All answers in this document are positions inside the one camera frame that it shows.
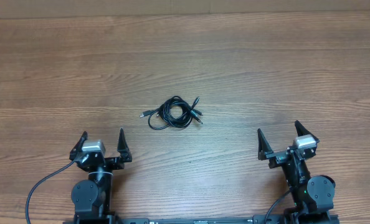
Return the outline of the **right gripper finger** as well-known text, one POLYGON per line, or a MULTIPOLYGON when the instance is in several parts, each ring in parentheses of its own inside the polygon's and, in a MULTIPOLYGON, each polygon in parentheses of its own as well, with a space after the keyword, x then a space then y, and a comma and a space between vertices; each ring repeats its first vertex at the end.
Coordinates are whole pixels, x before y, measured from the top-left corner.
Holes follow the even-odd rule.
POLYGON ((314 134, 312 134, 311 132, 309 132, 309 130, 307 130, 304 127, 304 125, 302 125, 299 122, 299 120, 296 120, 295 121, 295 128, 296 128, 298 137, 300 137, 300 136, 306 136, 306 135, 311 135, 317 143, 320 142, 320 140, 314 134))
POLYGON ((257 134, 258 134, 258 142, 259 142, 258 160, 263 161, 263 160, 266 160, 267 159, 267 156, 269 154, 272 154, 273 153, 273 150, 270 147, 267 139, 263 135, 263 132, 262 132, 262 130, 260 128, 258 128, 257 134))

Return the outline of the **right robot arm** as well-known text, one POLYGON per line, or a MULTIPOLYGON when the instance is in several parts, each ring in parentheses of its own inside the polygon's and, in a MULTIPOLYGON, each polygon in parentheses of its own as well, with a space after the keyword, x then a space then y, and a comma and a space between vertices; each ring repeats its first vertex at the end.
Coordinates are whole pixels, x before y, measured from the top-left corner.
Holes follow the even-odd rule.
POLYGON ((264 215, 254 215, 254 223, 339 223, 333 209, 335 181, 327 175, 312 177, 306 160, 316 155, 320 140, 309 132, 298 120, 295 121, 297 137, 286 150, 274 152, 261 129, 258 134, 258 160, 268 160, 269 168, 280 167, 285 175, 288 190, 280 196, 264 215), (273 209, 291 195, 294 206, 286 208, 281 215, 273 214, 273 209))

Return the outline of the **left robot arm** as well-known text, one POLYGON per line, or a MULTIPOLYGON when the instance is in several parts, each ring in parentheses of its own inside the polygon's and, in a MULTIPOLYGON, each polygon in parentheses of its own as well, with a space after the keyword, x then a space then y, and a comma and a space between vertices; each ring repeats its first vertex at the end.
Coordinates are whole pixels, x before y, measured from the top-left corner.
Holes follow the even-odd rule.
POLYGON ((77 182, 71 191, 71 199, 75 206, 74 223, 122 222, 111 209, 111 194, 113 171, 124 169, 125 164, 132 161, 123 129, 120 129, 117 151, 119 156, 105 157, 103 141, 89 140, 87 132, 83 132, 71 150, 69 159, 88 173, 88 177, 77 182))

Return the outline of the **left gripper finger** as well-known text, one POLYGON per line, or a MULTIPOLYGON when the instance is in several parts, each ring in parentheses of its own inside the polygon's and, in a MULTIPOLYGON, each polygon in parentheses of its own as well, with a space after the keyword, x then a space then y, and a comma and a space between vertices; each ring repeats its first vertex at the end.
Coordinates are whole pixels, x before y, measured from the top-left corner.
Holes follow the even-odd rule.
POLYGON ((117 151, 120 154, 120 160, 122 161, 122 163, 132 162, 132 155, 126 143, 125 133, 124 133, 123 128, 120 129, 117 151))
POLYGON ((83 144, 84 142, 88 139, 88 133, 86 131, 84 131, 80 137, 80 139, 78 140, 78 142, 76 143, 76 145, 73 147, 73 149, 70 151, 70 154, 69 154, 69 159, 71 161, 74 161, 75 158, 78 156, 78 154, 80 152, 82 152, 82 147, 83 147, 83 144))

